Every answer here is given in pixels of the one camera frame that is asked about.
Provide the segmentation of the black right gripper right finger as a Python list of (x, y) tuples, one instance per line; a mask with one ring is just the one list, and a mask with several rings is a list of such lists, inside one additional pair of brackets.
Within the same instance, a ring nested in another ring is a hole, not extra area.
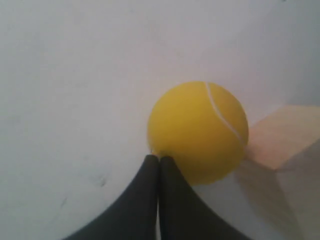
[(195, 193), (175, 161), (159, 162), (159, 224), (162, 240), (248, 240)]

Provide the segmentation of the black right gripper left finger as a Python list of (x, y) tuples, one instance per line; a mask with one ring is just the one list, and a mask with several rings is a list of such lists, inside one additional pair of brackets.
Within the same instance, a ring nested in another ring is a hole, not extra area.
[(118, 199), (67, 240), (155, 240), (160, 163), (147, 155)]

